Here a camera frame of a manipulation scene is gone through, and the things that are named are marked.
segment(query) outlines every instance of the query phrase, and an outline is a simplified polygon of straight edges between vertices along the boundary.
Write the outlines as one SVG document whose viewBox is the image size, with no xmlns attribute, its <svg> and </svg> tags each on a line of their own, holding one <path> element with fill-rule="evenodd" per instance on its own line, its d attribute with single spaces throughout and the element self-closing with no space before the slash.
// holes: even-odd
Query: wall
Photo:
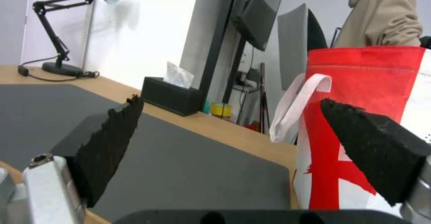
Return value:
<svg viewBox="0 0 431 224">
<path fill-rule="evenodd" d="M 57 55 L 55 48 L 48 37 L 45 29 L 40 23 L 39 18 L 32 9 L 35 1 L 45 0 L 28 0 L 27 7 L 27 24 L 24 35 L 23 62 L 37 60 Z M 82 2 L 84 0 L 71 0 L 61 4 L 71 4 Z M 69 48 L 70 61 L 66 62 L 71 65 L 82 65 L 82 40 L 85 30 L 86 12 L 89 6 L 74 7 L 59 11 L 52 11 L 46 14 L 48 22 L 51 24 L 54 32 Z"/>
<path fill-rule="evenodd" d="M 224 0 L 196 0 L 180 66 L 195 75 L 192 87 L 198 89 L 208 57 L 212 37 Z M 232 54 L 239 41 L 229 23 L 219 59 L 208 92 L 208 101 L 221 101 L 232 63 Z"/>
<path fill-rule="evenodd" d="M 94 8 L 85 69 L 142 88 L 145 76 L 179 65 L 195 0 L 98 0 Z"/>
<path fill-rule="evenodd" d="M 0 0 L 0 64 L 18 65 L 23 50 L 27 0 Z"/>
<path fill-rule="evenodd" d="M 349 15 L 351 9 L 347 5 L 348 0 L 282 0 L 278 15 L 285 14 L 302 3 L 313 11 L 314 15 L 323 29 L 325 38 L 330 43 L 336 27 L 341 27 Z M 424 35 L 431 35 L 431 13 L 429 13 L 431 0 L 418 0 L 418 13 L 420 20 L 424 24 Z M 268 95 L 268 109 L 270 120 L 274 117 L 275 108 L 279 102 L 283 91 L 280 82 L 279 50 L 278 50 L 278 29 L 277 21 L 271 31 L 268 46 L 265 52 L 255 50 L 254 68 L 260 62 L 265 62 L 266 66 L 266 91 Z M 246 47 L 246 53 L 250 53 L 251 47 Z M 291 140 L 295 131 L 292 131 L 286 139 Z"/>
</svg>

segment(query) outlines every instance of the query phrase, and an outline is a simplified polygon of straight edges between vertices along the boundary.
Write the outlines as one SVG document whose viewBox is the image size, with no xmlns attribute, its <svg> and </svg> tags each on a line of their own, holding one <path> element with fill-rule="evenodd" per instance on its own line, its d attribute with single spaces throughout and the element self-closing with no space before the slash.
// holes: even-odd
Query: red bag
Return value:
<svg viewBox="0 0 431 224">
<path fill-rule="evenodd" d="M 307 97 L 302 90 L 286 110 L 290 105 L 286 99 L 294 98 L 287 94 L 295 91 L 288 90 L 277 106 L 270 129 L 271 139 L 280 141 L 291 121 L 300 114 L 294 113 L 292 108 L 299 104 L 297 101 L 305 102 L 294 176 L 300 206 L 305 209 L 377 209 L 399 216 L 399 205 L 389 206 L 346 156 L 323 117 L 320 100 L 328 97 L 371 113 L 387 115 L 427 140 L 431 138 L 431 51 L 420 47 L 381 46 L 312 51 L 305 78 L 310 80 L 322 74 L 332 79 L 330 92 L 319 92 L 318 88 Z M 301 107 L 295 106 L 295 109 L 299 111 Z"/>
</svg>

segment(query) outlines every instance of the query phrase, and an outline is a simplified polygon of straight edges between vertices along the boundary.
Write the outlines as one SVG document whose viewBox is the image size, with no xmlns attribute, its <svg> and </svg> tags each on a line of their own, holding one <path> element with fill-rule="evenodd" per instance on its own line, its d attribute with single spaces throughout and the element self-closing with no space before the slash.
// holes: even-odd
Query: black desk lamp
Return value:
<svg viewBox="0 0 431 224">
<path fill-rule="evenodd" d="M 40 22 L 42 22 L 43 27 L 45 28 L 49 38 L 54 44 L 55 49 L 57 50 L 57 60 L 54 62 L 46 62 L 42 65 L 42 70 L 59 74 L 59 75 L 67 75 L 67 76 L 77 76 L 82 75 L 83 71 L 79 67 L 71 66 L 67 64 L 63 64 L 63 60 L 68 61 L 69 57 L 69 49 L 60 40 L 60 38 L 55 34 L 48 20 L 46 19 L 46 13 L 56 10 L 69 9 L 72 7 L 89 5 L 94 0 L 85 0 L 80 3 L 73 3 L 69 5 L 61 5 L 57 4 L 58 2 L 64 2 L 68 0 L 48 0 L 48 1 L 38 1 L 33 3 L 33 10 L 39 17 Z M 118 2 L 118 0 L 105 0 L 107 3 L 112 4 Z"/>
</svg>

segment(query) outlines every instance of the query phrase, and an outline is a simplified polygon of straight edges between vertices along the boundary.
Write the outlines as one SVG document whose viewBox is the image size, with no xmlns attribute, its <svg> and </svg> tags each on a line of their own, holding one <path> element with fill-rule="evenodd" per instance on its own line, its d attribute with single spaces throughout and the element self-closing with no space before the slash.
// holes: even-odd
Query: tissue box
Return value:
<svg viewBox="0 0 431 224">
<path fill-rule="evenodd" d="M 181 116 L 198 112 L 202 100 L 199 90 L 178 87 L 159 77 L 146 77 L 143 80 L 141 97 L 145 102 Z"/>
</svg>

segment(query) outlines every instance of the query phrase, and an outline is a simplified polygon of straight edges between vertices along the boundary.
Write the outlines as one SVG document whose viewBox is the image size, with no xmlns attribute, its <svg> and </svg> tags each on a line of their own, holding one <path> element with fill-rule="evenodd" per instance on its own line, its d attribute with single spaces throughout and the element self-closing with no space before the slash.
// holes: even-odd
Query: lamp base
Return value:
<svg viewBox="0 0 431 224">
<path fill-rule="evenodd" d="M 54 62 L 45 62 L 42 64 L 42 70 L 58 75 L 73 76 L 82 75 L 83 71 L 77 66 L 62 64 L 60 67 L 56 66 Z"/>
</svg>

